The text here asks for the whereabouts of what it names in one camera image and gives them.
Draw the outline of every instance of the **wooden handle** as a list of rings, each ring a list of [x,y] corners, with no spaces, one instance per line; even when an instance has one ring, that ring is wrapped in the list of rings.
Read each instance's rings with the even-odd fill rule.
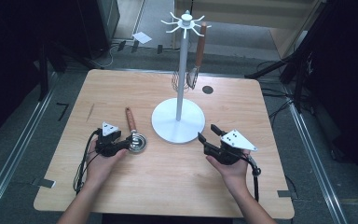
[[[200,67],[202,63],[203,51],[205,48],[205,36],[206,36],[206,22],[203,22],[201,25],[200,33],[203,36],[199,36],[199,43],[197,44],[197,58],[196,58],[196,66]]]
[[[136,132],[135,120],[133,119],[133,115],[129,107],[126,107],[126,116],[127,122],[129,123],[130,131]]]

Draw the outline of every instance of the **white triangular marker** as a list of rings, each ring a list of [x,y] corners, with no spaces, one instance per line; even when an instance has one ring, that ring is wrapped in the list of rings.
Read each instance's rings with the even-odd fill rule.
[[[107,136],[118,130],[118,127],[103,122],[103,136]]]
[[[231,145],[232,147],[257,151],[257,147],[255,147],[248,139],[235,129],[223,135],[221,139],[223,142]]]

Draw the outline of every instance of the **white stand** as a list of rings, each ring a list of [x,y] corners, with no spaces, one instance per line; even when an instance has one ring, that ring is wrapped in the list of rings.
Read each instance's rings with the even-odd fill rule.
[[[176,120],[177,98],[161,102],[153,111],[152,124],[156,133],[174,144],[183,144],[194,140],[205,126],[205,117],[199,106],[183,99],[182,117]]]
[[[205,127],[205,116],[200,107],[183,98],[189,39],[189,32],[187,30],[191,29],[197,35],[200,34],[194,29],[194,26],[197,24],[192,21],[193,17],[189,13],[182,15],[182,19],[174,18],[178,22],[163,22],[178,25],[173,30],[167,31],[167,33],[173,33],[179,28],[183,29],[179,62],[178,96],[177,98],[163,101],[155,108],[152,115],[152,125],[156,133],[164,140],[174,144],[183,144],[196,139],[198,133],[201,133]]]

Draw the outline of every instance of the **metal rail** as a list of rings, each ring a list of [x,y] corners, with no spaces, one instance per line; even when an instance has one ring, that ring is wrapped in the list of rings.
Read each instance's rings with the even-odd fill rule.
[[[17,141],[16,145],[13,147],[4,167],[0,172],[0,199],[5,193],[5,190],[7,188],[8,183],[10,182],[10,179],[13,176],[14,172],[16,171],[16,168],[20,163],[22,155],[24,154],[25,149],[27,148],[28,143],[32,138],[40,119],[42,118],[43,114],[46,111],[46,108],[48,107],[48,103],[51,99],[52,93],[55,90],[55,86],[58,80],[59,80],[59,75],[57,73],[53,73],[50,80],[51,81],[50,91],[46,94],[45,98],[42,101],[37,103],[34,113],[28,120],[24,130],[21,133],[19,140]]]
[[[288,94],[292,94],[290,90],[285,87],[283,88]],[[315,172],[316,179],[318,180],[319,186],[321,188],[322,194],[324,195],[324,199],[328,209],[330,210],[330,214],[334,223],[348,223],[336,192],[334,191],[328,175],[324,170],[322,161],[319,158],[318,152],[310,137],[310,133],[308,132],[307,125],[305,124],[302,114],[297,113],[297,110],[293,104],[290,105],[290,111],[292,112],[292,116],[298,128],[301,140],[303,141],[304,147],[310,159],[310,164],[313,171]]]

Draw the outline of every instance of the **finger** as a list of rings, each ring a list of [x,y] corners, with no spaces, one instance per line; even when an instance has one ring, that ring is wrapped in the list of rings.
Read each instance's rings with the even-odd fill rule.
[[[92,160],[94,160],[96,156],[98,156],[98,153],[96,153],[95,151],[89,152],[87,154],[86,162],[90,163]]]
[[[216,169],[219,169],[220,162],[217,161],[213,156],[207,156],[206,160]]]
[[[245,154],[245,155],[249,155],[249,154],[251,154],[251,150],[249,150],[249,149],[245,149],[245,150],[243,151],[243,154]]]
[[[117,157],[118,159],[122,159],[123,157],[125,157],[127,155],[127,149],[126,148],[122,148],[115,157]]]
[[[93,139],[89,144],[89,152],[95,151],[95,147],[97,146],[98,137]]]

